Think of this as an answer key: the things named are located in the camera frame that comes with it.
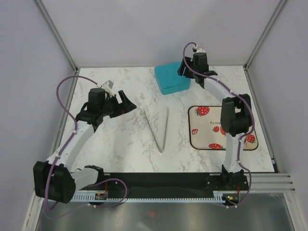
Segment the teal box lid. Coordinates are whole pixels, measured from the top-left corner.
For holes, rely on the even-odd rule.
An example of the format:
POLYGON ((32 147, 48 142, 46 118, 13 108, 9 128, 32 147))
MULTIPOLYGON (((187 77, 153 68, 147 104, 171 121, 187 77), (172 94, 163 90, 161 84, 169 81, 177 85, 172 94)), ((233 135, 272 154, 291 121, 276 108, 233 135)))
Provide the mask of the teal box lid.
POLYGON ((179 76, 177 71, 181 62, 159 65, 154 68, 154 76, 158 86, 172 87, 183 83, 191 82, 189 78, 179 76))

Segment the metal tongs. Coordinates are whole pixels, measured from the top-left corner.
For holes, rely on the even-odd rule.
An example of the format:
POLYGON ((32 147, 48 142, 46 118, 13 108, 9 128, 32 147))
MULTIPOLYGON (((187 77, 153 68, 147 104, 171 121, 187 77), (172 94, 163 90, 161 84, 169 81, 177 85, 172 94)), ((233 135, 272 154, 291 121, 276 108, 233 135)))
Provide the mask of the metal tongs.
POLYGON ((144 114, 160 154, 165 150, 169 107, 145 107, 144 114))

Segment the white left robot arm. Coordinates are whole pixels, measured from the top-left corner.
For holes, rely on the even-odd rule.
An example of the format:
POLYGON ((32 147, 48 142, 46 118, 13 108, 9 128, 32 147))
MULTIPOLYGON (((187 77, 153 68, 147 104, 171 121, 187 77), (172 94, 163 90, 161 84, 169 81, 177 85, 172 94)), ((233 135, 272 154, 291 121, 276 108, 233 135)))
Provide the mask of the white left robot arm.
POLYGON ((72 173, 72 165, 86 142, 93 136, 104 117, 115 118, 137 108, 120 90, 122 102, 104 88, 92 88, 88 101, 75 117, 75 125, 67 141, 44 162, 33 167, 35 194, 38 197, 67 204, 76 191, 92 187, 100 190, 105 185, 103 169, 94 165, 85 166, 72 173))

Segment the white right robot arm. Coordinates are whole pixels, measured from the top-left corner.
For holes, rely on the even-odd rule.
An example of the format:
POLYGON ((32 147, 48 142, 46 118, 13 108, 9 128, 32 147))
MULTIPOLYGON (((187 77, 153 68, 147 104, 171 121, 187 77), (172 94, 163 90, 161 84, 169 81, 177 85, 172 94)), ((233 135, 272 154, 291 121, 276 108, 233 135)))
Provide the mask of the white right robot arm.
POLYGON ((182 58, 178 75, 194 79, 221 103, 220 124, 226 132, 226 155, 220 174, 222 188, 231 190, 244 183, 246 168, 240 156, 244 150, 244 139, 255 128, 255 120, 248 94, 237 94, 219 80, 218 75, 208 70, 205 52, 195 51, 192 58, 182 58))

